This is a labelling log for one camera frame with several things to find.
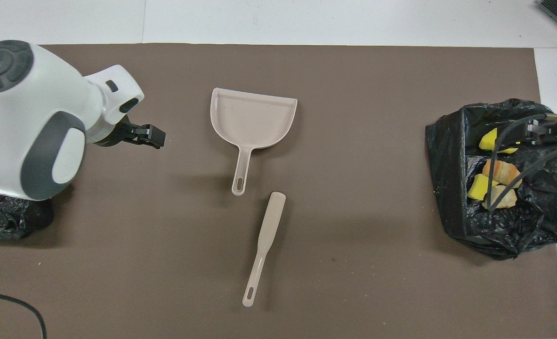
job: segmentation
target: dustpan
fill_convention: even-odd
[[[297,99],[215,88],[211,95],[211,124],[225,141],[239,148],[232,192],[242,195],[251,152],[275,145],[287,135]]]

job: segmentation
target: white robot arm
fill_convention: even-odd
[[[44,200],[59,193],[86,142],[163,146],[163,131],[126,116],[144,97],[119,65],[82,77],[42,47],[0,41],[0,194]]]

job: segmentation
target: white floor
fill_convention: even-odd
[[[0,40],[535,48],[557,112],[557,24],[535,0],[0,0]]]

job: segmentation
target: trash bag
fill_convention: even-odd
[[[34,202],[0,195],[0,239],[25,238],[48,227],[53,219],[50,199]]]
[[[496,260],[557,243],[557,159],[522,180],[517,204],[489,212],[466,196],[491,152],[479,142],[495,127],[537,113],[552,113],[532,101],[466,105],[425,129],[431,180],[446,234]],[[498,154],[523,171],[550,150]]]

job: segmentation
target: black cable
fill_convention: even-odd
[[[502,133],[500,133],[500,135],[498,135],[498,139],[496,139],[496,142],[494,144],[494,149],[492,151],[492,161],[491,161],[491,165],[490,165],[490,175],[488,176],[487,179],[487,210],[489,210],[490,212],[492,210],[494,210],[494,206],[496,206],[497,204],[492,204],[492,180],[494,180],[494,168],[496,168],[496,157],[498,156],[498,150],[500,148],[500,145],[502,144],[502,141],[504,140],[504,137],[506,137],[506,135],[512,131],[515,127],[517,127],[518,125],[521,125],[525,122],[528,122],[528,120],[534,120],[534,119],[545,119],[546,118],[546,114],[533,114],[530,116],[526,116],[525,118],[521,118],[519,120],[515,120],[513,122],[511,122],[503,131]]]
[[[18,299],[13,298],[13,297],[5,296],[4,294],[0,294],[0,299],[19,304],[19,305],[25,307],[26,309],[28,309],[29,311],[31,311],[33,314],[35,314],[35,317],[38,318],[38,322],[40,322],[40,329],[42,330],[42,339],[46,339],[46,325],[44,324],[44,318],[42,317],[40,312],[37,309],[35,309],[35,307],[29,305],[28,303],[26,303],[22,300],[18,300]]]
[[[496,200],[494,200],[494,204],[492,204],[492,206],[488,206],[487,210],[489,210],[490,212],[493,211],[496,208],[496,206],[498,206],[498,204],[502,201],[502,199],[504,198],[506,193],[508,193],[511,189],[513,189],[513,186],[515,186],[517,184],[517,182],[521,181],[521,179],[525,178],[526,176],[530,176],[530,175],[534,174],[545,163],[547,163],[548,161],[550,161],[552,159],[555,159],[556,157],[557,157],[557,149],[548,153],[548,154],[546,154],[545,156],[541,157],[540,159],[534,161],[531,165],[529,165],[523,172],[521,172],[518,176],[516,176],[513,179],[513,181],[511,181],[504,188],[504,191],[502,191],[502,193],[500,193],[500,195],[498,195],[498,198],[496,198]]]

